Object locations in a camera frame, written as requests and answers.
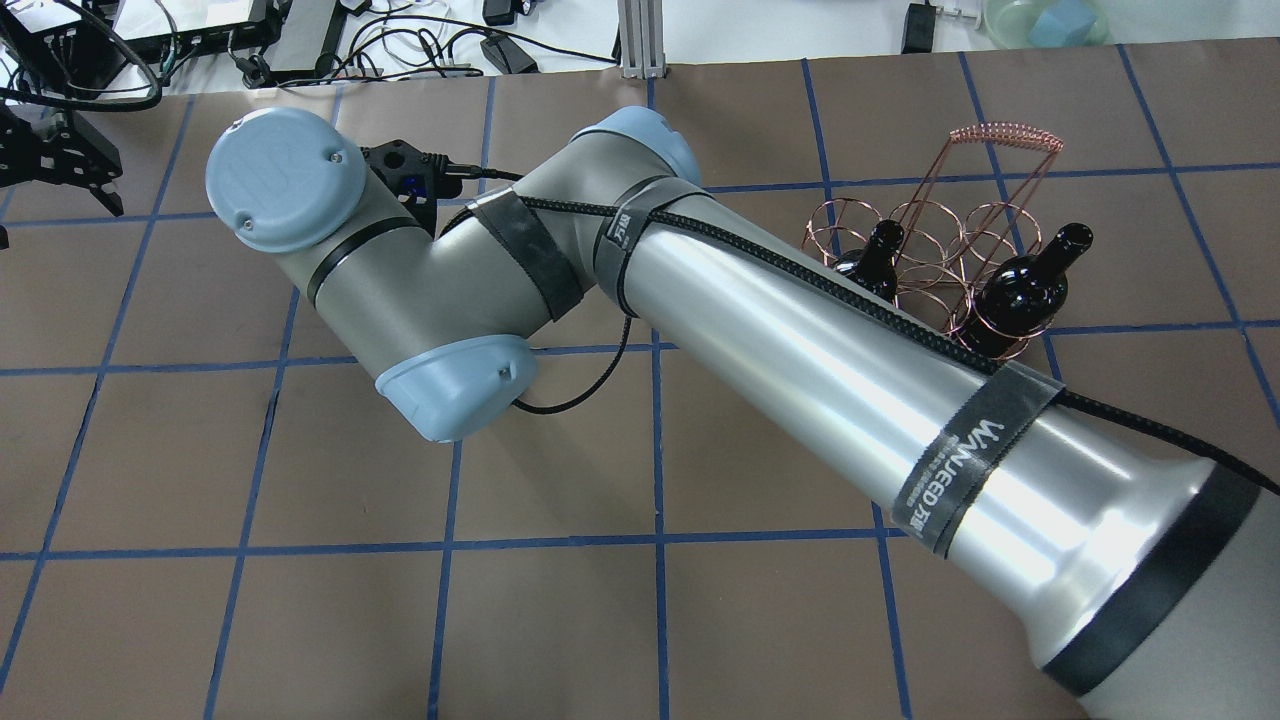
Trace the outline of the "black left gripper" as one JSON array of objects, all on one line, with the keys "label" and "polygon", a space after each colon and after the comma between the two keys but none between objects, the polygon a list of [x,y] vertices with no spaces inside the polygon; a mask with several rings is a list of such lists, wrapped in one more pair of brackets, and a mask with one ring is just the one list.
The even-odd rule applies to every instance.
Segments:
[{"label": "black left gripper", "polygon": [[1,186],[27,182],[87,190],[111,215],[124,214],[115,181],[123,174],[120,151],[78,111],[56,110],[27,120],[1,109]]}]

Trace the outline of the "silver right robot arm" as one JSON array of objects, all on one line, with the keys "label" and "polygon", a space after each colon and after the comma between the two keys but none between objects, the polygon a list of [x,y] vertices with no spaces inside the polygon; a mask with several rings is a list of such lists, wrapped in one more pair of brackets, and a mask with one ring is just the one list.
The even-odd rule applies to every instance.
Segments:
[{"label": "silver right robot arm", "polygon": [[532,383],[598,287],[961,568],[1092,717],[1277,716],[1277,487],[1222,450],[997,364],[716,201],[666,119],[577,132],[438,238],[297,108],[236,120],[207,199],[420,436]]}]

